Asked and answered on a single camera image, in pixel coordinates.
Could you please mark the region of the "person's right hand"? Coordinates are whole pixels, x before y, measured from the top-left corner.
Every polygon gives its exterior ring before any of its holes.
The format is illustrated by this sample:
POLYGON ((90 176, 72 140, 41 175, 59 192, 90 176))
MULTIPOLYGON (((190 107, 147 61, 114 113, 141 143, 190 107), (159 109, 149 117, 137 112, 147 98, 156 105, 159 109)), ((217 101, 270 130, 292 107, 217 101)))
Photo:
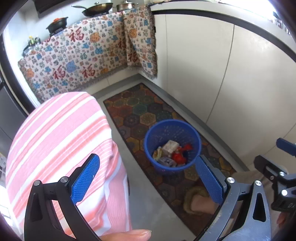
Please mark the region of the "person's right hand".
POLYGON ((287 212, 280 213, 280 215, 276 221, 279 228, 281 228, 285 224, 285 221, 287 220, 288 216, 289 216, 289 213, 287 213, 287 212))

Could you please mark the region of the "person's left hand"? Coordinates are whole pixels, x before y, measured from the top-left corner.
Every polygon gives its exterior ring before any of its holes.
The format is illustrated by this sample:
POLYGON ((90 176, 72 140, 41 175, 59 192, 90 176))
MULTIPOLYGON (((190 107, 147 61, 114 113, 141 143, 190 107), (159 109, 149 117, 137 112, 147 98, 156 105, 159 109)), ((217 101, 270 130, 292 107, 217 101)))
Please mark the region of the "person's left hand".
POLYGON ((100 237, 102 241, 147 241, 151 238, 151 230, 131 230, 129 232, 116 232, 100 237))

